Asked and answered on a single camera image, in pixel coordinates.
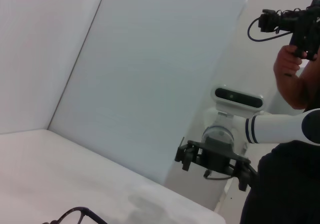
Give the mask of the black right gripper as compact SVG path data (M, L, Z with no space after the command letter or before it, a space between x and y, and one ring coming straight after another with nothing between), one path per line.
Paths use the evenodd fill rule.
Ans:
M257 177L249 159L236 154L231 144L209 137L204 142L189 140L187 144L180 145L174 159L182 163L184 171L195 163L208 170L234 176L241 191L246 191L247 186L252 187Z

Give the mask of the person's bare hand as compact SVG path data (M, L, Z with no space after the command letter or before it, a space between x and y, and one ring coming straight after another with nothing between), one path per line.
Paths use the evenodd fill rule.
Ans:
M306 57L305 52L300 52L297 46L283 46L277 54L273 65L273 72L276 78L281 76L293 76L300 69L302 59Z

